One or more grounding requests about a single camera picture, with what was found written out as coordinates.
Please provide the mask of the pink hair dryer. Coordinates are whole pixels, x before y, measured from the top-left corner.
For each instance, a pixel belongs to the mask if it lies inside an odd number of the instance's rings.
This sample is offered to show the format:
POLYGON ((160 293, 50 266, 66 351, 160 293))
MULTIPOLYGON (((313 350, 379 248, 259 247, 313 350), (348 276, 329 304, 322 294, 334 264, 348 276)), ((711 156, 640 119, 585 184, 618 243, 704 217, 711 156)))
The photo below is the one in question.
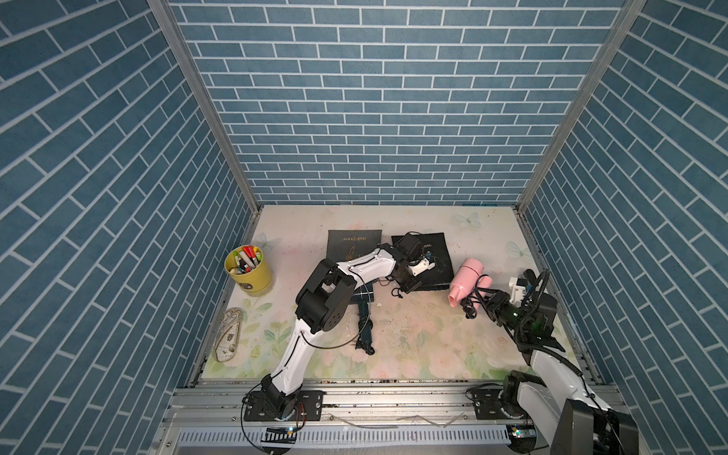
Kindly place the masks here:
POLYGON ((474 258, 467 258, 460 266, 449 286, 447 300, 453 308, 457 307, 476 288, 489 288, 493 279, 485 274, 483 264, 474 258))

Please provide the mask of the black hair dryer bag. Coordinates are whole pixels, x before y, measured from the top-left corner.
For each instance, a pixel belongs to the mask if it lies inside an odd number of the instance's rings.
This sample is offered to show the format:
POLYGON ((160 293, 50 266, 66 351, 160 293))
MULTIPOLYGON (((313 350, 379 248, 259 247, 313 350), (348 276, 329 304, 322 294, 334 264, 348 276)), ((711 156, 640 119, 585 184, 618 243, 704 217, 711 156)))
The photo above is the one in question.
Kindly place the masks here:
POLYGON ((392 246, 403 255, 392 271, 392 278, 402 292, 439 291, 449 287, 454 272, 444 233, 411 231, 394 235, 392 246))

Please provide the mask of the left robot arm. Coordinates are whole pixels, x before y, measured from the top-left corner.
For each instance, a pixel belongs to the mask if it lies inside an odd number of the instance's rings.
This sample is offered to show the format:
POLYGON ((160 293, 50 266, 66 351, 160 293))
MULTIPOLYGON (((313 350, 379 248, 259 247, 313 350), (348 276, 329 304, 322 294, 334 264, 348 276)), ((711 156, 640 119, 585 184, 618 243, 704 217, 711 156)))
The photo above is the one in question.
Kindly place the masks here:
POLYGON ((339 324, 358 288, 389 277, 408 293, 419 286, 417 276, 434 267, 419 241, 404 240, 404 246, 383 244, 352 261, 324 259, 317 265, 296 297, 297 320, 282 360, 261 381, 268 416, 285 419, 293 411, 314 342, 339 324))

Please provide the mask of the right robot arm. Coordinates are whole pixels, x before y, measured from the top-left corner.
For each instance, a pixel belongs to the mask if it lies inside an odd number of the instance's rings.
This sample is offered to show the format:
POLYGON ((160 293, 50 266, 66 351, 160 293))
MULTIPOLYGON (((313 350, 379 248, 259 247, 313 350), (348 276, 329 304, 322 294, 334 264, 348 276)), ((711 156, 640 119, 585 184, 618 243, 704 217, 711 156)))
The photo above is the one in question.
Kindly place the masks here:
POLYGON ((552 454, 637 454, 639 430, 627 413, 600 398, 576 365, 557 352, 536 305, 517 307, 500 290, 478 290, 486 314, 509 332, 534 375, 512 373, 502 404, 526 414, 552 454))

